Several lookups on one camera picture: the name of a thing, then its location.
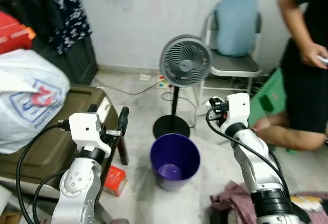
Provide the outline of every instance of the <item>pink cloth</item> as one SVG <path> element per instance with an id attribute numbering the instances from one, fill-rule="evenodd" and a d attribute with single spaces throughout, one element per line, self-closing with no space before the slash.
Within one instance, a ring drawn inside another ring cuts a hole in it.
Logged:
<path id="1" fill-rule="evenodd" d="M 297 195 L 317 196 L 321 199 L 328 199 L 328 193 L 318 192 L 302 192 Z M 224 192 L 218 196 L 211 196 L 212 207 L 225 211 L 234 209 L 237 214 L 238 224 L 256 224 L 256 215 L 251 197 L 248 194 L 245 184 L 238 185 L 230 181 L 225 187 Z M 307 212 L 312 224 L 327 224 L 328 216 L 325 211 Z"/>

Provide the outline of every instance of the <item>fan stand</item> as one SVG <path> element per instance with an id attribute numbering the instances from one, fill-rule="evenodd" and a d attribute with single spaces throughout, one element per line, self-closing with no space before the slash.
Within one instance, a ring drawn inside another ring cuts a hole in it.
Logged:
<path id="1" fill-rule="evenodd" d="M 172 113 L 171 115 L 165 115 L 157 119 L 153 126 L 153 134 L 155 138 L 159 138 L 162 135 L 168 133 L 178 133 L 186 137 L 190 136 L 190 128 L 188 124 L 183 119 L 175 115 L 179 98 L 178 95 L 179 87 L 175 86 L 173 94 Z"/>

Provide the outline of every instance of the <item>black fan base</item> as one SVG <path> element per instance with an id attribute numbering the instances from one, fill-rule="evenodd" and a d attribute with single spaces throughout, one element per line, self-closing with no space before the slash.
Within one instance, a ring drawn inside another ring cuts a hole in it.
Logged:
<path id="1" fill-rule="evenodd" d="M 159 138 L 162 135 L 168 133 L 178 133 L 189 138 L 190 128 L 183 119 L 177 116 L 175 117 L 175 126 L 173 130 L 170 130 L 169 128 L 170 121 L 171 121 L 171 115 L 165 115 L 157 119 L 157 121 L 153 126 L 153 134 L 155 138 Z"/>

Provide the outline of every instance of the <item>white plastic bag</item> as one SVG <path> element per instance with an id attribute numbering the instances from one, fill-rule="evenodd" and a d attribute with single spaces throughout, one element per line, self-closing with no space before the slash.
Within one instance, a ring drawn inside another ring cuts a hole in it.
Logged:
<path id="1" fill-rule="evenodd" d="M 60 111 L 70 82 L 31 50 L 0 55 L 0 153 L 28 144 Z"/>

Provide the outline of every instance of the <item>person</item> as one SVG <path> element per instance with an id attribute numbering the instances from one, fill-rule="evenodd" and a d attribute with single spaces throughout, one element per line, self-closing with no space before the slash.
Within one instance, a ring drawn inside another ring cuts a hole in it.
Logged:
<path id="1" fill-rule="evenodd" d="M 299 5 L 308 3 L 302 14 Z M 328 120 L 328 0 L 278 0 L 292 38 L 281 61 L 284 112 L 260 119 L 253 129 L 268 144 L 314 150 L 324 144 Z"/>

